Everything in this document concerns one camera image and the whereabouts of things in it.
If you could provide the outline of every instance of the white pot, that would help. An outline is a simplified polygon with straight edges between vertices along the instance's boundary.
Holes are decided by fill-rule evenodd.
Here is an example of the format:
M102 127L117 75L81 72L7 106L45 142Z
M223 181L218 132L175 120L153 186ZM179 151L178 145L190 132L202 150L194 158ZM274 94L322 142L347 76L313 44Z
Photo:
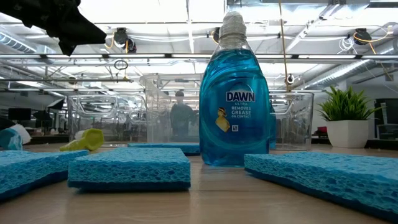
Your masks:
M368 141L368 121L328 121L328 137L333 147L363 148Z

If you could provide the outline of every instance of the wooden table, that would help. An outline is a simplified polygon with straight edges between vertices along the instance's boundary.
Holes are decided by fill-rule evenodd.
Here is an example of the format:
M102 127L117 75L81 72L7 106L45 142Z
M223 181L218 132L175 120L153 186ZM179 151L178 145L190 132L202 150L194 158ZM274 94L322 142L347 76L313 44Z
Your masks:
M59 145L27 146L35 152ZM398 151L332 149L314 151L398 157ZM61 182L0 204L0 224L132 223L385 223L382 220L255 179L242 168L204 165L190 157L192 187L186 192L80 193Z

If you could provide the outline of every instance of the potted plant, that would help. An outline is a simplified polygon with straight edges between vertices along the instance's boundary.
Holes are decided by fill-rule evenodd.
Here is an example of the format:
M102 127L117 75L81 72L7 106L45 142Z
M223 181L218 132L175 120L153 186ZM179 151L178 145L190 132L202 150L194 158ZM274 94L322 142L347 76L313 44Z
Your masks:
M333 147L364 147L368 140L368 118L381 108L368 109L369 102L364 91L355 93L350 87L346 91L330 87L329 98L320 103L319 110L327 121L328 137Z

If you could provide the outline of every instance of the person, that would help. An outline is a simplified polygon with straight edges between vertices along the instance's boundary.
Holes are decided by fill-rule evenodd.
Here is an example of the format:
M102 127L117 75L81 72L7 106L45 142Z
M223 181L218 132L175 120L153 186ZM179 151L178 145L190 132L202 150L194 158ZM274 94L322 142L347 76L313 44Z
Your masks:
M170 121L174 136L188 136L189 122L195 122L195 115L191 107L183 103L184 92L175 93L177 104L174 104L170 112Z

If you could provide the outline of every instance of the clear plastic bin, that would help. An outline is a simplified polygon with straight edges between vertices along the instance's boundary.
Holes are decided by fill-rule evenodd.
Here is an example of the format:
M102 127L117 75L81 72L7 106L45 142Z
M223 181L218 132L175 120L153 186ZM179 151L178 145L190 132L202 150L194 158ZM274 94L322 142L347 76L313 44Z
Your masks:
M140 95L68 96L69 138L101 129L105 142L146 142L146 107Z
M276 116L276 150L310 150L313 93L270 93Z
M200 78L200 74L141 77L146 89L148 142L199 142ZM175 96L182 88L184 96Z

